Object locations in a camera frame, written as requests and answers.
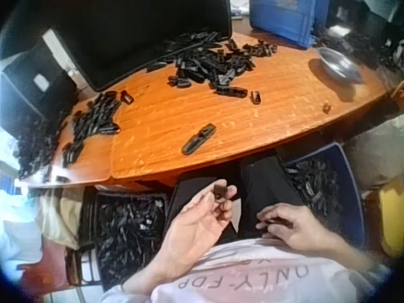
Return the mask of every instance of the finger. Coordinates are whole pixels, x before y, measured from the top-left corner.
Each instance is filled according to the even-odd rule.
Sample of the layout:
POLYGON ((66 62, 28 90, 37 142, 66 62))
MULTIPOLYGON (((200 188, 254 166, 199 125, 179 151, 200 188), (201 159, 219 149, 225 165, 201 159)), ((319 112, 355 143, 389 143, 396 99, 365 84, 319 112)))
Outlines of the finger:
POLYGON ((280 207, 280 206, 284 206, 284 207, 290 207, 292 205, 290 204, 286 204, 286 203, 277 203, 275 205, 271 205, 271 206, 267 206, 264 207, 259 213, 257 213, 257 217, 262 217, 263 215, 265 215, 266 213, 273 211, 275 208, 280 207))
POLYGON ((199 203, 202 199, 202 197, 213 191, 213 188, 215 187, 215 184, 219 185, 219 186, 226 186, 227 185, 227 181, 225 179, 219 179, 216 180, 215 182, 209 184, 208 186, 206 186, 204 189, 200 190, 197 194, 195 194, 195 196, 190 200, 190 202, 188 202, 188 204, 186 204, 181 211, 186 211, 187 209, 189 209, 190 207, 193 207, 194 205, 196 205, 196 203, 199 203))
POLYGON ((256 229, 266 229, 268 227, 268 223, 265 222, 259 222, 257 225, 255 225, 256 229))
POLYGON ((213 193, 206 193, 199 203, 184 211, 181 215, 185 224, 195 223, 202 220, 209 212, 215 202, 213 193))
POLYGON ((233 217, 233 211, 226 211, 225 213, 223 213, 222 214, 222 216, 220 216, 219 217, 219 219, 218 219, 218 223, 219 223, 219 225, 221 226, 221 228, 225 228, 228 224, 229 224, 229 222, 231 221, 231 219, 232 219, 232 217, 233 217))
POLYGON ((225 196, 221 197, 219 200, 216 200, 217 203, 223 203, 226 200, 232 199, 237 194, 237 187, 234 185, 227 186, 227 191, 225 196))
POLYGON ((232 199, 236 194, 237 194, 237 187, 235 187, 234 185, 227 186, 227 192, 225 195, 227 200, 232 199))
POLYGON ((289 239, 290 236, 293 234, 292 229, 281 224, 270 224, 267 228, 267 231, 284 241, 287 241, 287 239, 289 239))
POLYGON ((271 234, 269 232, 265 232, 263 234, 263 238, 264 239, 278 239, 279 240, 279 238, 277 236, 275 236, 275 235, 273 235, 273 234, 271 234))
POLYGON ((276 205, 272 210, 259 216, 261 221, 273 220, 276 218, 282 218, 290 222, 294 222, 299 212, 299 207, 292 206, 284 203, 276 205))
POLYGON ((233 208, 233 202, 231 202, 230 200, 227 200, 226 202, 223 203, 214 203, 213 205, 213 216, 215 218, 220 217, 220 215, 225 212, 225 211, 229 211, 233 208))

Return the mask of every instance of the blue bin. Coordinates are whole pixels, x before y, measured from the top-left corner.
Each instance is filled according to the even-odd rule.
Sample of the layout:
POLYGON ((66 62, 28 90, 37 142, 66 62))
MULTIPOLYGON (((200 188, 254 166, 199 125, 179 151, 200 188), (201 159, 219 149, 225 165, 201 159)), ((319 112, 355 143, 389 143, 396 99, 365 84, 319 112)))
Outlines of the blue bin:
POLYGON ((352 245, 361 248, 365 244, 365 227, 358 189, 352 175, 347 157, 341 145, 332 143, 302 158, 285 164, 286 167, 299 162, 316 158, 328 161, 331 168, 338 174, 338 200, 343 206, 340 228, 344 238, 352 245))
POLYGON ((329 0, 250 0, 250 23, 308 48, 314 20, 325 25, 329 0))

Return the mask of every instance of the black crate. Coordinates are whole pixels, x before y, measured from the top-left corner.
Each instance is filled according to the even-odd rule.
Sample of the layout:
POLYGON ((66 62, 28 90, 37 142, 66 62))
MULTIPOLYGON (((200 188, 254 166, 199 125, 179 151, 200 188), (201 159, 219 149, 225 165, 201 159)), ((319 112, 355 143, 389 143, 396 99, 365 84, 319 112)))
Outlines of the black crate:
POLYGON ((166 194, 101 192, 95 212, 95 248, 104 290, 144 268, 163 241, 166 194))

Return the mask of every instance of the wooden table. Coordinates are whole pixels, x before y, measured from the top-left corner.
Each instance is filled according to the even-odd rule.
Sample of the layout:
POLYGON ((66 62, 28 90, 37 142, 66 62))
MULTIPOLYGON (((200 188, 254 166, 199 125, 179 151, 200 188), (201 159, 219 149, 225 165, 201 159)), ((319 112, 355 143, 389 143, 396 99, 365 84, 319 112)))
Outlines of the wooden table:
MULTIPOLYGON (((239 46, 256 43, 239 33, 233 38, 239 46)), ((261 105, 253 105, 249 98, 216 95, 207 83, 172 88, 167 78, 175 74, 173 65, 122 80, 113 89, 127 90, 135 103, 123 104, 115 115, 121 133, 87 139, 79 160, 64 170, 60 158, 61 148, 71 139, 68 127, 54 170, 69 177, 71 184, 158 179, 164 173, 205 167, 298 138, 386 93, 366 67, 360 68, 365 85, 340 86, 324 72, 314 49, 279 46, 276 55, 254 58, 254 63, 254 71, 232 85, 260 91, 261 105), (322 110, 325 103, 331 105, 329 114, 322 110), (216 133, 192 155, 184 156, 183 145, 208 123, 217 127, 216 133)))

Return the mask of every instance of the metal bowl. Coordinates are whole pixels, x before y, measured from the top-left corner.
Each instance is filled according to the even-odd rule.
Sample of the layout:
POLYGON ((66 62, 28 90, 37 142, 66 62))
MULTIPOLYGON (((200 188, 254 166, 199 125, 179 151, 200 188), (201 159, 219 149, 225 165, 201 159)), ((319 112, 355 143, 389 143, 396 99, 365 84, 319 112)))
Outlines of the metal bowl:
POLYGON ((358 65, 343 54, 327 47, 320 47, 318 54, 324 63, 325 70, 332 77, 348 83, 363 84, 358 65))

